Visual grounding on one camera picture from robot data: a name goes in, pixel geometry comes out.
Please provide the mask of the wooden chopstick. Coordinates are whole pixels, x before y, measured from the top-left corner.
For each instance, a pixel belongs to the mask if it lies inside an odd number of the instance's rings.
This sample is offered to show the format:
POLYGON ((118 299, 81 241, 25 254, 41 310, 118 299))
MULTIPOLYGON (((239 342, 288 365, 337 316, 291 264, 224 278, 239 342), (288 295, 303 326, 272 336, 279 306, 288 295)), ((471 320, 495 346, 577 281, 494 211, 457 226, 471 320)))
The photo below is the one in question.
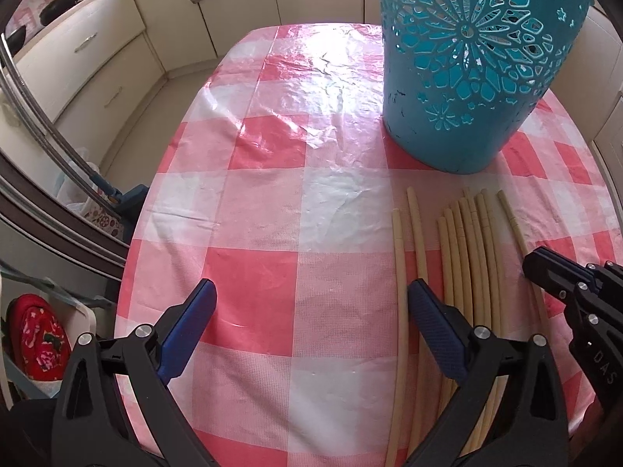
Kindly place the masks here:
POLYGON ((467 236, 465 233, 465 227, 463 218, 461 217, 461 211, 458 201, 452 203, 452 213, 454 218, 454 225, 457 235, 457 244, 460 258, 460 271, 461 271, 461 288, 463 288, 463 301, 464 301, 464 317, 470 324, 474 324, 474 310, 473 310, 473 296, 472 296, 472 279, 471 279, 471 266, 467 245, 467 236))
MULTIPOLYGON (((416 275, 419 279, 429 279, 426 245, 424 244, 422 222, 418 199, 413 187, 408 187, 407 198, 410 209, 410 220, 413 232, 416 275)), ((422 335, 418 339, 416 393, 412 429, 409 443, 409 454, 419 446, 426 432, 429 414, 429 398, 431 393, 430 369, 432 368, 432 354, 422 335)))
POLYGON ((486 323, 484 302, 485 296, 484 289, 482 288, 482 270, 480 270, 480 258, 476 243, 475 230, 467 198, 460 198, 459 206, 467 237, 467 247, 469 253, 472 286, 473 326, 481 326, 486 323))
MULTIPOLYGON (((528 246, 525 241, 525 236, 522 232, 521 227, 519 226, 519 221, 517 220, 514 214, 514 211, 511 208, 510 202, 508 200, 508 197, 505 191, 499 190, 496 193, 496 197, 504 210, 510 229, 513 233, 515 244, 517 245, 517 248, 519 249, 519 254, 521 254, 522 257, 525 257, 529 253, 528 246)), ((543 333, 546 336, 550 336, 551 335, 550 324, 549 324, 549 318, 547 315, 546 304, 544 301, 543 291, 541 288, 537 287, 537 285, 534 283, 530 283, 530 286, 533 292, 534 303, 535 303, 535 306, 537 307, 537 315, 539 316, 540 333, 543 333)))
POLYGON ((445 217, 449 237, 453 304, 461 312, 461 314, 466 317, 467 321, 471 321, 469 310, 469 307, 471 306, 471 299, 465 296, 465 291, 470 291, 471 288, 464 286, 465 282, 463 268, 461 267, 458 238, 452 210, 450 208, 445 208, 445 211, 443 211, 443 217, 445 217))
MULTIPOLYGON (((490 287, 490 305, 492 314, 492 331, 495 335, 500 336, 504 333, 503 328, 503 311, 502 311, 502 280, 503 268, 502 260, 497 254, 497 233, 495 226, 495 218, 492 211, 492 205, 489 192, 482 189, 476 195, 476 207, 482 227, 482 236, 484 237, 485 252, 487 259, 487 269, 489 274, 490 287)), ((493 383, 491 394, 482 415, 482 430, 478 438, 478 445, 482 446, 485 438, 490 430, 494 420, 504 390, 504 378, 497 378, 493 383)))
MULTIPOLYGON (((470 188, 465 189, 465 196, 470 209, 474 237, 476 242, 477 255, 479 260, 480 281, 482 282, 482 297, 476 301, 477 311, 479 313, 476 322, 492 329, 492 311, 491 311, 491 294, 490 294, 490 278, 488 271, 488 262, 485 249, 484 238, 482 238, 482 227, 480 226, 478 209, 474 195, 470 188)), ((474 433, 472 445, 476 448, 482 446, 485 440, 493 415, 494 400, 488 399, 482 416, 480 417, 474 433)))

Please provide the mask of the red patterned bag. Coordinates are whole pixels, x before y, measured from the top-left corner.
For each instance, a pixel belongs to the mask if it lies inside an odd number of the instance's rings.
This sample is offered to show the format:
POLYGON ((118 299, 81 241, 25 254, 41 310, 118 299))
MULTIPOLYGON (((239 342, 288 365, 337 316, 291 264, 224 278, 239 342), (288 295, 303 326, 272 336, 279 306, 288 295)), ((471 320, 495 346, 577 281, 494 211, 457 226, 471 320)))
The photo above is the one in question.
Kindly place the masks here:
POLYGON ((62 380, 71 346, 64 327, 44 298, 28 293, 13 299, 1 329, 9 357, 29 379, 45 383, 62 380))

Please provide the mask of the pink checkered plastic tablecloth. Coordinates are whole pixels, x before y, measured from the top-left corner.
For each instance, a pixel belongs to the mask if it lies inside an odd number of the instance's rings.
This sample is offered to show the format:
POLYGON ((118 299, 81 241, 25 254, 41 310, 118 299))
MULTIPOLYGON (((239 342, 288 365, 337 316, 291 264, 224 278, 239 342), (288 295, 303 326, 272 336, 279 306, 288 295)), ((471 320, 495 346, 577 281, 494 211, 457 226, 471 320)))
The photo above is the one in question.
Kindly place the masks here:
POLYGON ((259 28, 196 93, 152 180, 115 332, 152 324, 202 278, 218 308, 170 384, 223 466, 380 466, 395 389, 392 213, 414 190, 431 287, 437 220, 465 193, 504 192, 532 247, 622 257, 606 184, 547 94, 484 172, 413 159, 381 121, 379 28, 259 28))

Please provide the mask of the teal perforated plastic basket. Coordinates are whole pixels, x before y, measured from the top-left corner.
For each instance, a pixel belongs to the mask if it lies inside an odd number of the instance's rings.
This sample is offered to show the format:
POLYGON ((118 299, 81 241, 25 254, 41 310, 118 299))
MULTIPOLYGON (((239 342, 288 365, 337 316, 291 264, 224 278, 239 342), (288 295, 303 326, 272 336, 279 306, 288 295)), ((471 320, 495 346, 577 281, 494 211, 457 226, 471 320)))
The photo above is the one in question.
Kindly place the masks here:
POLYGON ((380 0, 383 112, 399 147, 485 169, 550 88, 592 0, 380 0))

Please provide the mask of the black frying pan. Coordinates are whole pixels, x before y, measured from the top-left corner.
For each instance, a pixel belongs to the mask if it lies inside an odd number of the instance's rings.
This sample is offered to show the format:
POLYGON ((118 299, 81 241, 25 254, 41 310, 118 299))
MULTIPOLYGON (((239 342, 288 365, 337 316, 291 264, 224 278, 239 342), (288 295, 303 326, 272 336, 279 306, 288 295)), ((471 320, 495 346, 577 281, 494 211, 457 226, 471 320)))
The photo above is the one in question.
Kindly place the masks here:
POLYGON ((54 20, 77 5, 79 0, 52 0, 39 14, 39 21, 42 26, 48 26, 54 20))

